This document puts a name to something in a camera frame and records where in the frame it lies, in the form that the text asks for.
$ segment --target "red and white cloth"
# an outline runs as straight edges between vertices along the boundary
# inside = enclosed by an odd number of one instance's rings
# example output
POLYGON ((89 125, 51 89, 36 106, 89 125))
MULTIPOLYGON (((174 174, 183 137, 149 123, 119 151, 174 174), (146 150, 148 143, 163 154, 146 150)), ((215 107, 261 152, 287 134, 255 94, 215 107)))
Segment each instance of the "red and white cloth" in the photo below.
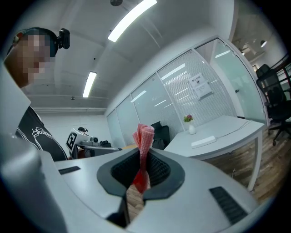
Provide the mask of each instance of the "red and white cloth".
POLYGON ((153 142, 154 131, 152 126, 138 124, 137 132, 132 134, 135 143, 140 149, 140 170, 133 181, 133 184, 140 193, 143 193, 147 189, 148 174, 146 171, 146 157, 153 142))

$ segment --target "man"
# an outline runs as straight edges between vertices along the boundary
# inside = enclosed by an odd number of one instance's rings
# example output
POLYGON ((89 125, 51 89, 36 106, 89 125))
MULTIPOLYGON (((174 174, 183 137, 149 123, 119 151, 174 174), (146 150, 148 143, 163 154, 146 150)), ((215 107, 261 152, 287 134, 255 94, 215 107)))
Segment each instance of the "man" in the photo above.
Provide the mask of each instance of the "man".
MULTIPOLYGON (((57 36, 48 29, 30 28, 17 33, 4 60, 19 88, 33 82, 45 64, 57 53, 57 36)), ((45 128, 40 117, 29 107, 21 119, 16 136, 51 154, 54 161, 67 160, 63 148, 45 128)))

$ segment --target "pink cloth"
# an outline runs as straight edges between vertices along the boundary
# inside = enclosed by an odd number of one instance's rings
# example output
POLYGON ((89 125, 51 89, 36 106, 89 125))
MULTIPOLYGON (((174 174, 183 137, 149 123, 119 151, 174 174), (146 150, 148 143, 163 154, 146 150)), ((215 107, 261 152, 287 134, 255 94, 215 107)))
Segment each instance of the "pink cloth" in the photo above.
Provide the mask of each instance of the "pink cloth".
POLYGON ((135 143, 140 149, 140 170, 133 181, 133 184, 140 193, 143 193, 147 189, 148 174, 146 171, 146 156, 153 142, 154 131, 152 126, 138 124, 137 132, 132 134, 135 143))

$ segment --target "white vase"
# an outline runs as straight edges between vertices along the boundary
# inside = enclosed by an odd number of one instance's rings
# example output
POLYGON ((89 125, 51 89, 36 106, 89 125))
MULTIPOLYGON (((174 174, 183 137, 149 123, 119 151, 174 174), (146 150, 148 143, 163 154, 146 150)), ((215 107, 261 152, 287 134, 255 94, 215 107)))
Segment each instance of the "white vase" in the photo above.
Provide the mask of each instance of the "white vase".
POLYGON ((195 129, 195 127, 192 125, 192 123, 189 122, 188 125, 189 125, 189 133, 190 133, 190 134, 196 134, 196 129, 195 129))

